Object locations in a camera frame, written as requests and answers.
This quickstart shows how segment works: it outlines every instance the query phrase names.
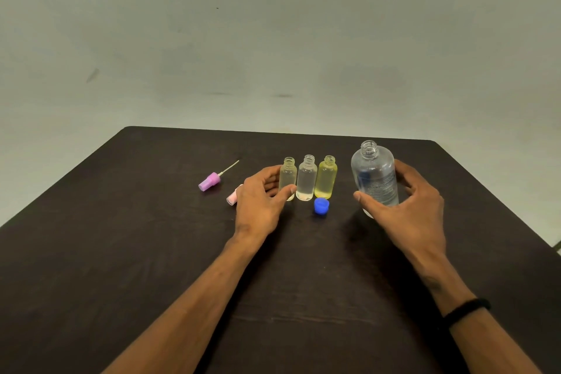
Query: black wristband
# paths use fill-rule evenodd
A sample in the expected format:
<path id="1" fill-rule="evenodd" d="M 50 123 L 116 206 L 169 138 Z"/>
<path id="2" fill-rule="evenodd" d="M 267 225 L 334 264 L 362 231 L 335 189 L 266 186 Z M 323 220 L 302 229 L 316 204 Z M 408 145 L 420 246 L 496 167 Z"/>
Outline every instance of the black wristband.
<path id="1" fill-rule="evenodd" d="M 489 310 L 491 308 L 491 303 L 487 299 L 473 299 L 468 300 L 466 303 L 458 306 L 452 312 L 447 314 L 444 318 L 442 318 L 442 322 L 444 327 L 450 328 L 456 322 L 464 318 L 464 316 L 471 314 L 473 311 L 477 311 L 478 309 L 485 308 Z"/>

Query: pink cap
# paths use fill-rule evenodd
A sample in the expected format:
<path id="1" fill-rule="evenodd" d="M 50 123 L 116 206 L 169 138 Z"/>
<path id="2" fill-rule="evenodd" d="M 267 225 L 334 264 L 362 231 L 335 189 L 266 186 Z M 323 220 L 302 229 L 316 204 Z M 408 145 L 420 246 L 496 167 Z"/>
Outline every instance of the pink cap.
<path id="1" fill-rule="evenodd" d="M 208 177 L 199 184 L 199 189 L 201 191 L 206 191 L 211 186 L 214 186 L 217 183 L 220 183 L 220 176 L 218 176 L 218 174 L 213 172 L 210 175 L 208 175 Z"/>
<path id="2" fill-rule="evenodd" d="M 238 194 L 236 194 L 236 191 L 238 190 L 238 188 L 235 188 L 235 189 L 234 189 L 234 192 L 232 192 L 232 193 L 228 196 L 228 198 L 226 198 L 226 202 L 227 202 L 229 205 L 231 205 L 231 206 L 233 206 L 233 205 L 238 201 Z"/>

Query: blue bottle cap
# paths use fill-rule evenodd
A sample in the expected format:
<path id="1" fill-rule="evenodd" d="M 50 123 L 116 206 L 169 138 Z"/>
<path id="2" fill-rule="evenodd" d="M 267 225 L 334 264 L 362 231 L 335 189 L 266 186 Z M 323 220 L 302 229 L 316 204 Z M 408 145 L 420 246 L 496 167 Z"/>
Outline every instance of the blue bottle cap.
<path id="1" fill-rule="evenodd" d="M 314 201 L 314 211 L 316 214 L 324 215 L 329 210 L 329 201 L 325 198 L 316 198 Z"/>

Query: table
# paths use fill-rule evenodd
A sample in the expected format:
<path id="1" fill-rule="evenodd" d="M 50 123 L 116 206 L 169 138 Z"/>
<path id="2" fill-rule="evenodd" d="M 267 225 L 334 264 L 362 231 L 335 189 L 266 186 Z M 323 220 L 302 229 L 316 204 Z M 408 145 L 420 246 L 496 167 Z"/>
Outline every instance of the table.
<path id="1" fill-rule="evenodd" d="M 328 215 L 287 205 L 198 372 L 465 372 L 430 295 L 352 198 L 363 140 L 121 130 L 0 228 L 0 372 L 100 372 L 218 256 L 234 229 L 228 194 L 308 153 L 337 159 Z M 440 190 L 452 263 L 541 369 L 558 372 L 561 258 L 435 142 L 375 141 Z"/>

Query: transparent bottle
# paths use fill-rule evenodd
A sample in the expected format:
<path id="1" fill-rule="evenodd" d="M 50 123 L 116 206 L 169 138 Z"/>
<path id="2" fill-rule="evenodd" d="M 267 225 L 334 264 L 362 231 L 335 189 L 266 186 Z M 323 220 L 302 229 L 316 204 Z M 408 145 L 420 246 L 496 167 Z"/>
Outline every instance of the transparent bottle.
<path id="1" fill-rule="evenodd" d="M 364 141 L 354 153 L 351 167 L 360 191 L 386 206 L 399 204 L 395 161 L 389 149 Z"/>
<path id="2" fill-rule="evenodd" d="M 318 175 L 318 167 L 314 163 L 312 155 L 304 157 L 304 161 L 298 168 L 298 181 L 296 182 L 296 198 L 309 201 L 314 196 L 315 179 Z"/>
<path id="3" fill-rule="evenodd" d="M 280 168 L 279 173 L 279 189 L 283 189 L 286 185 L 296 185 L 296 176 L 298 175 L 298 169 L 294 165 L 295 161 L 292 157 L 286 157 L 284 159 L 284 164 Z M 294 194 L 290 196 L 287 201 L 294 198 Z"/>
<path id="4" fill-rule="evenodd" d="M 325 159 L 319 163 L 318 178 L 314 194 L 318 198 L 329 198 L 333 193 L 333 185 L 335 184 L 335 176 L 337 176 L 337 165 L 335 157 L 332 155 L 325 156 Z"/>

